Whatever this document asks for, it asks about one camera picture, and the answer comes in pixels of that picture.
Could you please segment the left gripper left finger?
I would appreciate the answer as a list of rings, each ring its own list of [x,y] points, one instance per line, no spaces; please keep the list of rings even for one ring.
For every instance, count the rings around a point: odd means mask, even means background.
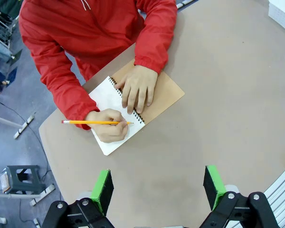
[[[102,170],[89,197],[72,204],[54,201],[42,223],[43,228],[114,228],[106,217],[114,191],[111,171]]]

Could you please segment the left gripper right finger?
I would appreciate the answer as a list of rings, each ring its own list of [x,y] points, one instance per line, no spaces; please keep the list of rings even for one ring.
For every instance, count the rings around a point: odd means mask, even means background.
[[[279,227],[264,193],[252,192],[245,197],[227,191],[216,166],[205,167],[203,186],[211,212],[202,228],[225,228],[230,221],[239,222],[243,228]]]

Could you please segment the person's left hand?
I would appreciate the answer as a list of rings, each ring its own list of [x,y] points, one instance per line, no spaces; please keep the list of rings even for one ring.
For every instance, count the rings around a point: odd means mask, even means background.
[[[158,73],[141,65],[135,65],[122,80],[115,84],[122,89],[122,107],[130,114],[133,110],[142,113],[145,106],[150,106],[157,82]]]

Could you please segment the person's right hand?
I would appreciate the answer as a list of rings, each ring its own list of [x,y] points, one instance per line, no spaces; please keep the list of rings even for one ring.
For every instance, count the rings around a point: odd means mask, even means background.
[[[114,121],[119,124],[89,124],[98,136],[99,140],[104,143],[121,141],[125,138],[128,132],[127,121],[122,114],[114,109],[106,109],[100,112],[92,111],[86,118],[86,121]]]

